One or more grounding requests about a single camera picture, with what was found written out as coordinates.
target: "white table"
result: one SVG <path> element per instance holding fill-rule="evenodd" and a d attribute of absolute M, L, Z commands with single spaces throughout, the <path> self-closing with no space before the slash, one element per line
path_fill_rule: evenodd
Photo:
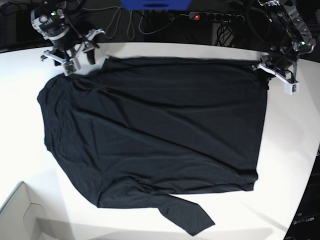
<path fill-rule="evenodd" d="M 60 239 L 191 239 L 157 209 L 98 209 L 84 199 L 44 145 L 39 91 L 57 74 L 46 48 L 0 54 L 0 204 L 19 181 L 29 186 L 38 216 Z M 97 50 L 97 65 L 81 56 L 82 73 L 101 68 L 105 55 L 258 59 L 259 53 L 214 46 L 111 43 Z M 283 240 L 306 188 L 320 143 L 320 64 L 300 60 L 300 93 L 270 82 L 264 131 L 251 192 L 183 195 L 200 204 L 216 225 L 194 240 Z"/>

